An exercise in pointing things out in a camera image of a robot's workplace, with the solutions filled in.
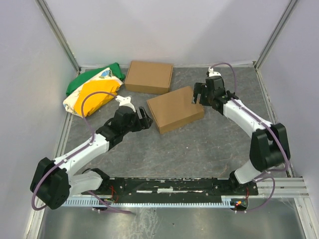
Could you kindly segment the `cardboard box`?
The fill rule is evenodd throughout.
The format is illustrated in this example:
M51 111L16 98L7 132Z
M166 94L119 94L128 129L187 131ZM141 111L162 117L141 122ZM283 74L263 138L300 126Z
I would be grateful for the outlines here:
M193 89L186 86L147 100L160 134L204 118L203 106L192 99Z
M169 92L173 64L134 60L128 69L125 87L128 91L162 95Z

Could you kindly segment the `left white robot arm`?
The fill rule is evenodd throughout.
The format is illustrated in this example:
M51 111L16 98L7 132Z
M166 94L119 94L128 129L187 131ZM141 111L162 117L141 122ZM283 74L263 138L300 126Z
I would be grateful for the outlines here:
M41 159L30 185L32 208L36 211L43 209L35 205L36 198L54 210L70 196L99 189L108 179L107 174L99 169L91 169L80 175L77 172L122 142L126 134L148 129L152 123L153 120L143 107L134 111L128 106L120 106L114 116L80 146L53 160L47 157Z

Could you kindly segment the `closed folded cardboard box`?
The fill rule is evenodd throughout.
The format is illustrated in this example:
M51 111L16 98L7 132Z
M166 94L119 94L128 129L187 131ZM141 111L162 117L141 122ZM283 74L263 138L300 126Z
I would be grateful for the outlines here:
M173 64L134 60L128 69L125 87L128 91L162 95L169 92Z

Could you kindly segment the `green yellow white cloth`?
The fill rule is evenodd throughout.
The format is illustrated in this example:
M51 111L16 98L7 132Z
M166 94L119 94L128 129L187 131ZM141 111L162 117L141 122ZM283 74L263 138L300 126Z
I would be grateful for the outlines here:
M90 116L117 95L124 79L117 62L84 72L68 85L63 106L73 115Z

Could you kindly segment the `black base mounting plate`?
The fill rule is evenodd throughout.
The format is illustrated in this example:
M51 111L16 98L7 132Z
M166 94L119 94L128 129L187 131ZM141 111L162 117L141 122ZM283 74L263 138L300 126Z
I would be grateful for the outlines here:
M257 196L257 184L238 184L219 178L123 178L104 180L93 191L99 196L114 196L116 203L220 203L223 196Z

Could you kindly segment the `right aluminium frame post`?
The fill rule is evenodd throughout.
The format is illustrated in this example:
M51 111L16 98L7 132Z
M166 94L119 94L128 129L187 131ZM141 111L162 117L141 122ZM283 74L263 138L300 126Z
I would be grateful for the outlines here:
M268 38L265 46L263 47L257 61L254 63L254 68L256 70L258 70L266 60L267 56L269 55L271 49L276 43L279 35L281 34L282 30L284 29L286 23L290 19L291 15L293 14L293 11L295 10L299 2L299 0L288 1L288 5L285 7L275 28L273 29L272 33L270 34L270 37Z

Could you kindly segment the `aluminium frame post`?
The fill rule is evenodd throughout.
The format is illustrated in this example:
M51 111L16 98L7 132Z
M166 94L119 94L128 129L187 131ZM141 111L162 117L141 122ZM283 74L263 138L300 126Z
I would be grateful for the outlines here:
M282 30L284 29L286 23L290 19L291 15L293 14L293 11L295 10L299 2L299 0L288 1L288 5L285 7L275 28L273 29L272 33L270 34L270 37L268 38L265 46L263 47L257 61L254 63L254 68L256 70L258 70L266 60L267 56L269 55L271 49L276 43L279 35L281 34Z
M60 46L62 47L64 53L66 54L69 62L71 63L72 67L75 69L77 73L80 72L81 67L77 62L74 53L72 52L62 30L58 26L53 13L51 12L47 2L45 0L35 0L36 4L38 5L40 11L42 12L43 16L45 17L47 23L49 24L51 30L53 31L57 41L59 42Z

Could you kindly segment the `aluminium front rail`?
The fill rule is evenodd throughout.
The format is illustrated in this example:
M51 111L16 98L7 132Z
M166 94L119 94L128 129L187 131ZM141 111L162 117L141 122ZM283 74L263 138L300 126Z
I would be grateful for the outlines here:
M62 198L67 199L72 195L94 191L107 179L110 179L108 175L99 175L94 171L90 171L87 174L76 175L71 180L67 178L47 178L42 185L54 196L61 193ZM264 179L251 182L257 184L258 195L271 192L280 195L307 195L303 178L272 178L270 175L267 175Z

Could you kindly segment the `left aluminium frame post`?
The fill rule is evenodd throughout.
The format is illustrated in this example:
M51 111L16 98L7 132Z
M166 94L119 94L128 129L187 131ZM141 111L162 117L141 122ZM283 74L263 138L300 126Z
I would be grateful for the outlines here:
M47 23L49 24L51 30L53 31L57 41L59 42L60 46L62 47L64 53L66 54L69 62L71 63L72 67L75 69L77 73L80 72L81 67L77 62L74 53L72 52L62 30L58 26L53 13L51 12L47 2L45 0L35 0L36 4L38 5L40 11L42 12L43 16L45 17Z

